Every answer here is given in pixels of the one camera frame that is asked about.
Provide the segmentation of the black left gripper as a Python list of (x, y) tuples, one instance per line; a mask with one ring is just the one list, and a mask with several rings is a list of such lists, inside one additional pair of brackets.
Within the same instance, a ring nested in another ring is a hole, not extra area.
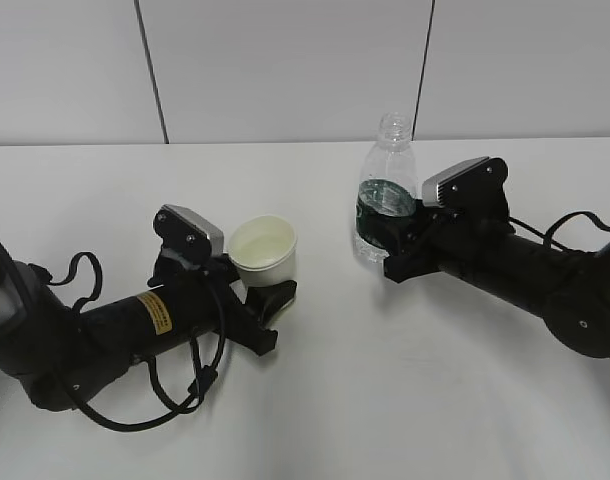
[(294, 280), (247, 290), (228, 254), (189, 271), (158, 256), (148, 285), (174, 326), (185, 323), (197, 335), (219, 333), (258, 356), (274, 350), (278, 332), (269, 324), (294, 301), (297, 290)]

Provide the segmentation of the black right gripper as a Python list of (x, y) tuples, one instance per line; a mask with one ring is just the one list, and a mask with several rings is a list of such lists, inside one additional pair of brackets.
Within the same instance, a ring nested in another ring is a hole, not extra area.
[(475, 217), (414, 201), (413, 215), (357, 216), (357, 254), (386, 258), (384, 276), (396, 283), (444, 271), (472, 267), (514, 233), (508, 221)]

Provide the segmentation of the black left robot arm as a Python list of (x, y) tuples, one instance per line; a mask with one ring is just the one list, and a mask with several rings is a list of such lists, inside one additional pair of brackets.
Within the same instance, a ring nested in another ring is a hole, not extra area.
[(142, 363), (169, 416), (193, 412), (216, 380), (218, 362), (193, 358), (188, 396), (178, 403), (160, 383), (157, 357), (184, 343), (196, 348), (207, 333), (260, 356), (271, 352), (278, 335), (269, 324), (297, 285), (286, 279), (255, 286), (240, 298), (233, 290), (240, 276), (229, 256), (216, 254), (197, 230), (190, 236), (182, 244), (178, 233), (163, 233), (146, 291), (103, 306), (97, 258), (90, 261), (92, 291), (68, 306), (55, 295), (57, 281), (46, 269), (15, 261), (0, 243), (0, 370), (39, 408), (92, 415), (91, 399)]

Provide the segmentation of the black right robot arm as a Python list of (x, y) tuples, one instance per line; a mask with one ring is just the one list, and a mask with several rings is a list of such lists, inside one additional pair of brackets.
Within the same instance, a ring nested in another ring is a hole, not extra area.
[[(414, 206), (412, 215), (394, 217), (357, 204), (358, 228), (386, 251), (386, 278), (446, 273), (542, 319), (569, 349), (610, 359), (610, 242), (597, 251), (556, 243), (572, 214), (532, 241), (516, 233), (505, 205), (488, 212)], [(582, 215), (610, 233), (596, 214)]]

